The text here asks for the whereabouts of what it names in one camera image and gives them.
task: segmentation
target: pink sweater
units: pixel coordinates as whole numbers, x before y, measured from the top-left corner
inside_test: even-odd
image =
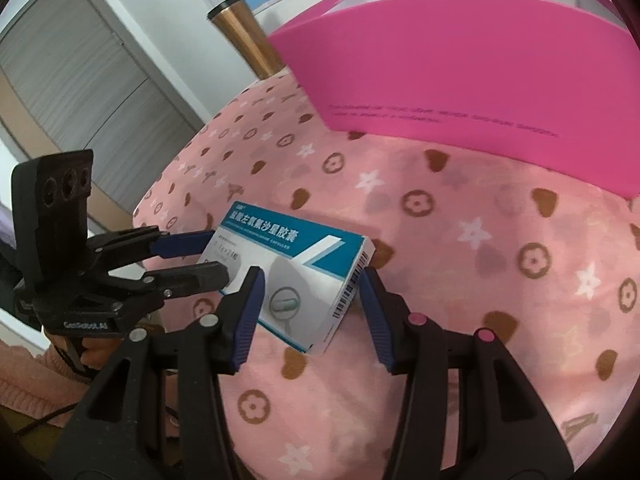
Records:
[[[88,388],[83,380],[69,369],[53,345],[33,357],[26,348],[0,341],[0,404],[14,412],[41,418],[79,402]],[[167,404],[176,408],[175,376],[167,379],[166,390]],[[57,416],[50,424],[62,428],[71,416],[72,413]],[[165,428],[167,436],[178,436],[176,421],[168,415]]]

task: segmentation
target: pink box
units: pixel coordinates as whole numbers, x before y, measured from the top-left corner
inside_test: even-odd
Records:
[[[329,128],[640,194],[640,52],[624,28],[546,0],[381,0],[326,14],[339,1],[271,35]]]

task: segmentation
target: door frame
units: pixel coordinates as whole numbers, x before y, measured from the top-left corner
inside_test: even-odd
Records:
[[[0,42],[36,1],[29,0],[4,30],[0,31]],[[185,122],[193,129],[195,135],[204,126],[203,121],[164,77],[160,69],[118,19],[109,4],[105,0],[87,1],[95,9],[105,25],[111,29],[116,40],[119,40],[118,42],[138,64],[142,72],[148,76],[150,81],[156,85],[162,95],[176,108]],[[30,114],[1,68],[0,120],[8,132],[8,136],[2,134],[0,140],[7,145],[9,151],[18,162],[61,151]],[[104,230],[117,231],[132,227],[130,213],[112,200],[95,182],[92,185],[92,194],[88,200],[88,215],[90,217],[90,229],[94,233]]]

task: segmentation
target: brown heart pattern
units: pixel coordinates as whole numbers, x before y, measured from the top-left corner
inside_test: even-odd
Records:
[[[558,207],[559,196],[550,189],[537,187],[531,191],[531,198],[538,206],[538,212],[544,218],[549,218]]]
[[[487,312],[482,318],[482,326],[494,331],[503,344],[507,344],[518,329],[520,322],[511,314],[494,310]]]
[[[374,238],[372,242],[376,251],[373,253],[373,257],[369,265],[374,269],[382,269],[382,267],[386,266],[386,264],[391,261],[391,258],[394,257],[396,250],[379,238]]]
[[[609,379],[613,373],[613,368],[618,359],[618,352],[615,350],[605,350],[596,360],[596,373],[601,381]]]
[[[449,154],[441,152],[440,150],[426,150],[424,156],[427,158],[429,169],[433,171],[433,173],[439,173],[444,170],[449,161]]]
[[[303,205],[309,202],[310,198],[311,198],[311,193],[309,193],[308,190],[304,189],[303,187],[299,187],[297,190],[293,192],[293,195],[291,196],[290,207],[293,209],[293,211],[297,211]]]
[[[284,363],[280,373],[285,379],[292,381],[304,373],[306,368],[306,356],[304,354],[287,346],[282,357]]]
[[[266,162],[264,162],[263,160],[259,160],[258,162],[256,162],[254,164],[254,166],[251,168],[251,174],[255,175],[256,173],[258,173],[262,168],[264,168],[267,165]]]
[[[636,249],[640,251],[640,227],[635,224],[629,224],[629,227],[631,227],[631,234],[636,239]]]

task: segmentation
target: black cable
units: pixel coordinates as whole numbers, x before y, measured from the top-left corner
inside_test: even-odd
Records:
[[[165,408],[166,412],[171,415],[176,421],[180,420],[180,418],[178,418],[178,412],[176,412],[173,408],[169,408],[168,406],[166,406]]]
[[[16,437],[18,437],[18,438],[20,438],[22,436],[25,436],[30,431],[33,431],[36,428],[38,428],[39,426],[49,422],[52,418],[56,418],[59,415],[64,415],[65,413],[70,412],[77,405],[78,405],[77,402],[75,404],[70,404],[68,406],[65,406],[64,408],[60,408],[59,410],[56,410],[55,412],[51,412],[51,413],[49,413],[49,415],[43,416],[42,418],[39,418],[38,420],[34,420],[33,422],[30,422],[29,424],[27,424],[25,427],[20,428],[20,430],[16,431],[14,433],[14,435]]]

